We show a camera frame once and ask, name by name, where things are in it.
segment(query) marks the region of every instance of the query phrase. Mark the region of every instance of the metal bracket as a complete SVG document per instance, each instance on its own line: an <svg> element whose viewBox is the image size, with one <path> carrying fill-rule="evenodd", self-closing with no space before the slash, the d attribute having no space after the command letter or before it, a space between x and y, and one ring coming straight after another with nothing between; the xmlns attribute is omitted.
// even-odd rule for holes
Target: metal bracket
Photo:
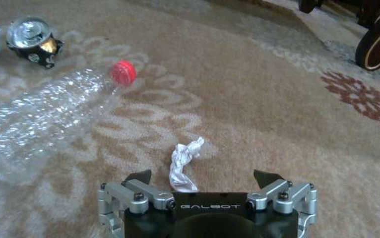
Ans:
<svg viewBox="0 0 380 238"><path fill-rule="evenodd" d="M276 195L288 189L288 182L284 179L277 179L266 185L260 191L248 193L248 202L252 204L256 211L265 210L268 202Z"/></svg>
<svg viewBox="0 0 380 238"><path fill-rule="evenodd" d="M160 191L141 181L132 179L126 181L125 186L134 192L140 192L148 197L153 207L157 210L170 210L174 207L174 197L172 193Z"/></svg>
<svg viewBox="0 0 380 238"><path fill-rule="evenodd" d="M134 196L134 192L118 183L102 184L97 191L98 222L108 225L114 238L124 238L120 213L126 208L133 214L145 213L149 209L149 199L142 194Z"/></svg>
<svg viewBox="0 0 380 238"><path fill-rule="evenodd" d="M276 180L258 192L248 193L248 203L254 211L264 210L270 200L276 212L289 214L294 209L298 213L297 238L306 238L308 226L316 224L317 219L317 190L306 182L294 186L289 184L289 181Z"/></svg>

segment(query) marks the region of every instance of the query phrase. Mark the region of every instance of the trash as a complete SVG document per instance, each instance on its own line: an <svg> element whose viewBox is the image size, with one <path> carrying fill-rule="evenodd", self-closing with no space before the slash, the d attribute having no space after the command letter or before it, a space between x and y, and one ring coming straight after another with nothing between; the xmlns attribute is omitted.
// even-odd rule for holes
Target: trash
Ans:
<svg viewBox="0 0 380 238"><path fill-rule="evenodd" d="M202 144L204 139L198 137L197 141L192 141L188 145L177 144L172 152L169 183L172 188L178 192L197 192L194 183L189 177L182 174L182 168L193 158L200 156Z"/></svg>
<svg viewBox="0 0 380 238"><path fill-rule="evenodd" d="M49 25L37 17L18 18L6 32L6 46L18 57L42 65L54 66L53 56L60 53L64 42L53 38Z"/></svg>
<svg viewBox="0 0 380 238"><path fill-rule="evenodd" d="M28 182L49 156L65 148L117 106L136 71L128 61L77 69L0 105L0 180Z"/></svg>

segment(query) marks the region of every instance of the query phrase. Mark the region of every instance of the rug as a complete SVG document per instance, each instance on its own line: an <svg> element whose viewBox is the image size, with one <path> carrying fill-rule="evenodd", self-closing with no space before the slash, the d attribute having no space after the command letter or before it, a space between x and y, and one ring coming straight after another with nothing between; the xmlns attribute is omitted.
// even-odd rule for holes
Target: rug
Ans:
<svg viewBox="0 0 380 238"><path fill-rule="evenodd" d="M65 42L50 70L0 52L0 103L65 72L133 62L137 79L88 134L20 184L0 180L0 237L109 237L102 182L152 169L169 187L177 143L205 138L185 174L200 191L256 191L253 169L318 189L310 237L380 237L380 71L353 63L361 28L290 0L13 0Z"/></svg>

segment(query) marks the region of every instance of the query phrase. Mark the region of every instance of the red bottle cap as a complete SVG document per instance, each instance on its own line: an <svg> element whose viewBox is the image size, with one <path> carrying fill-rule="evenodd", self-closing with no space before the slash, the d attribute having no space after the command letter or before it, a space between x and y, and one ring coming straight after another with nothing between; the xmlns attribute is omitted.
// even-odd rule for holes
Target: red bottle cap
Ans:
<svg viewBox="0 0 380 238"><path fill-rule="evenodd" d="M129 61L120 60L112 67L110 76L120 85L129 86L136 80L136 69Z"/></svg>

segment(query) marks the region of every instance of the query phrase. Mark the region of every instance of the red floral pattern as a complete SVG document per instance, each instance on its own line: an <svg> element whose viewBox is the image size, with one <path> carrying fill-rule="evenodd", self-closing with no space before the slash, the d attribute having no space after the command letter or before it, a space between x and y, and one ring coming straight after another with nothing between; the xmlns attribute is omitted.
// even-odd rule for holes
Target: red floral pattern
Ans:
<svg viewBox="0 0 380 238"><path fill-rule="evenodd" d="M321 79L328 84L328 91L340 94L341 102L350 104L360 114L380 122L380 91L336 72L324 73Z"/></svg>

